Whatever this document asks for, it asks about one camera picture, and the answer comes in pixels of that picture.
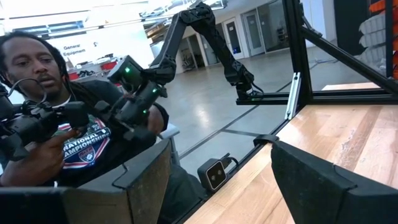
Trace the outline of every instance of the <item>wooden table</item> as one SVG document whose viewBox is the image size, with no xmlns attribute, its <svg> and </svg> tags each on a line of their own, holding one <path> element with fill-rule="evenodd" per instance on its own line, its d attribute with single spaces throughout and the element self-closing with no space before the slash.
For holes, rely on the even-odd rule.
<svg viewBox="0 0 398 224">
<path fill-rule="evenodd" d="M 281 141 L 398 188 L 396 105 L 306 106 L 277 135 Z M 264 146 L 185 223 L 294 223 L 272 173 L 271 145 Z"/>
</svg>

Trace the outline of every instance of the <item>cable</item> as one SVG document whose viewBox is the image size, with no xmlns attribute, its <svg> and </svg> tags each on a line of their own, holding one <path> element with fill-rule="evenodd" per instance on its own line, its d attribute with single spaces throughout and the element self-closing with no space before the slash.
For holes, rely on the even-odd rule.
<svg viewBox="0 0 398 224">
<path fill-rule="evenodd" d="M 112 186 L 113 186 L 113 187 L 116 187 L 116 188 L 118 188 L 118 189 L 125 190 L 124 187 L 120 187 L 120 186 L 117 186 L 117 185 L 115 184 L 116 181 L 118 181 L 122 176 L 124 176 L 127 172 L 129 172 L 129 169 L 126 167 L 125 163 L 122 163 L 122 167 L 123 167 L 123 169 L 124 169 L 124 172 L 123 172 L 118 178 L 116 178 L 116 179 L 112 182 Z"/>
<path fill-rule="evenodd" d="M 252 85 L 257 89 L 257 90 L 259 90 L 261 93 L 263 93 L 264 94 L 264 90 L 262 90 L 260 87 L 258 87 L 256 84 L 254 84 L 254 83 L 252 83 Z"/>
<path fill-rule="evenodd" d="M 39 84 L 39 86 L 42 88 L 42 90 L 43 90 L 43 92 L 44 92 L 42 101 L 40 101 L 40 103 L 45 102 L 46 99 L 47 99 L 47 92 L 45 91 L 44 86 L 43 86 L 39 81 L 37 81 L 37 80 L 34 79 L 34 78 L 23 78 L 23 79 L 21 79 L 21 80 L 18 80 L 18 81 L 17 81 L 15 84 L 13 84 L 13 86 L 11 87 L 10 92 L 8 93 L 7 97 L 10 97 L 10 96 L 11 96 L 12 92 L 15 90 L 15 88 L 19 85 L 20 82 L 23 82 L 23 81 L 26 81 L 26 80 L 33 80 L 33 81 L 35 81 L 37 84 Z"/>
<path fill-rule="evenodd" d="M 238 162 L 238 160 L 235 159 L 235 158 L 233 158 L 233 157 L 230 157 L 230 153 L 227 153 L 225 156 L 223 156 L 223 157 L 220 159 L 220 161 L 221 161 L 221 163 L 223 164 L 224 169 L 226 169 L 226 168 L 231 164 L 232 161 L 235 162 L 236 167 L 239 167 L 239 162 Z"/>
</svg>

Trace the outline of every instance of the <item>concrete floor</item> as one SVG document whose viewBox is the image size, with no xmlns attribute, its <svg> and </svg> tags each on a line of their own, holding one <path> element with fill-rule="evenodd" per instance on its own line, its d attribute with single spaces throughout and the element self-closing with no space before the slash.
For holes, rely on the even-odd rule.
<svg viewBox="0 0 398 224">
<path fill-rule="evenodd" d="M 333 60 L 319 49 L 309 49 L 312 86 L 366 82 L 361 75 Z M 293 69 L 289 51 L 260 55 L 241 60 L 255 75 L 255 84 L 265 92 L 290 91 Z M 234 87 L 215 65 L 178 74 L 167 86 L 169 97 L 158 100 L 170 115 L 170 122 L 181 133 L 175 137 L 181 165 L 196 175 L 197 169 L 210 158 L 221 158 L 227 152 L 242 159 L 252 148 L 258 134 L 271 132 L 283 121 L 286 106 L 237 106 Z"/>
</svg>

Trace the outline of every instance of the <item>metal bracket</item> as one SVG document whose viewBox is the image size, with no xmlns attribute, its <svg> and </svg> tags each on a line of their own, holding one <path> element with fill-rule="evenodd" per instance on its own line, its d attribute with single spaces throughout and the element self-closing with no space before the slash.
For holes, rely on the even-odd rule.
<svg viewBox="0 0 398 224">
<path fill-rule="evenodd" d="M 300 72 L 293 74 L 292 86 L 290 87 L 289 100 L 287 101 L 287 108 L 285 119 L 291 120 L 296 115 L 297 100 L 299 99 L 299 89 L 301 84 Z"/>
<path fill-rule="evenodd" d="M 263 145 L 265 146 L 268 143 L 275 143 L 276 141 L 279 140 L 279 137 L 273 134 L 260 134 L 257 136 L 256 139 L 253 140 L 254 147 L 258 145 Z"/>
</svg>

